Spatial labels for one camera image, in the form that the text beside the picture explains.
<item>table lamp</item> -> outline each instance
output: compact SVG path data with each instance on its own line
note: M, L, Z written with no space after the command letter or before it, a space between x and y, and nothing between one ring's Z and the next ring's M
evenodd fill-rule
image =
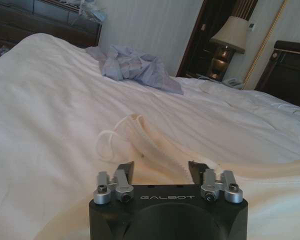
M211 61L207 73L209 78L221 81L234 51L245 53L248 25L247 20L230 16L223 27L210 39L210 42L220 46Z

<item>white bedsheet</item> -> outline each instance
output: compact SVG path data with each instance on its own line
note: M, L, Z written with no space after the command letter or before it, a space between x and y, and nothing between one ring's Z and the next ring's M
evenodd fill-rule
M86 226L85 204L97 172L117 167L97 159L96 137L132 113L216 163L266 168L300 160L300 107L256 91L176 79L184 95L116 82L102 77L83 49L46 34L32 35L3 55L0 240L31 240L46 224L60 230L52 223L73 216ZM260 189L245 188L239 179L249 202L248 239L300 239L300 217L289 219L294 208L300 210L300 187L293 191L300 176L286 174L289 181L280 184L293 196L264 191L262 198ZM63 232L66 239L88 236L76 228Z

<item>dark wooden furniture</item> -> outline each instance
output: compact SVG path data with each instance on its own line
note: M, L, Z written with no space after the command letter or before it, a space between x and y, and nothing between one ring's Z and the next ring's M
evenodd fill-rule
M97 46L102 25L78 12L58 0L0 0L0 48L11 48L34 33L51 34L82 48Z
M210 42L226 23L229 16L249 20L258 0L204 0L182 58L177 77L198 78L207 76L212 59L221 47ZM229 51L228 62L234 54ZM224 72L218 75L221 81Z
M300 43L275 43L255 90L300 106Z

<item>crumpled clothing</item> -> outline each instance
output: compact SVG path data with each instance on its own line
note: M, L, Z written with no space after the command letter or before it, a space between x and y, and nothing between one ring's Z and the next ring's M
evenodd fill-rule
M106 56L99 47L88 47L86 52L99 61L103 76L117 81L135 80L143 85L183 95L180 83L169 77L164 63L157 56L118 45L111 45Z

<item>silver clamp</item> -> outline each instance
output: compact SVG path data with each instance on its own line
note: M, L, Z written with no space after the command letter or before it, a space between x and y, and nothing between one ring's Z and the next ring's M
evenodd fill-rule
M93 192L94 203L98 205L109 203L112 192L115 192L116 199L122 203L127 203L134 197L134 187L128 183L125 171L122 169L115 171L113 182L109 182L106 171L99 172L97 188Z
M243 192L236 183L233 172L229 170L223 171L221 180L216 180L215 171L206 169L200 191L201 196L210 203L219 198L220 191L224 191L224 198L230 203L239 204L243 201Z

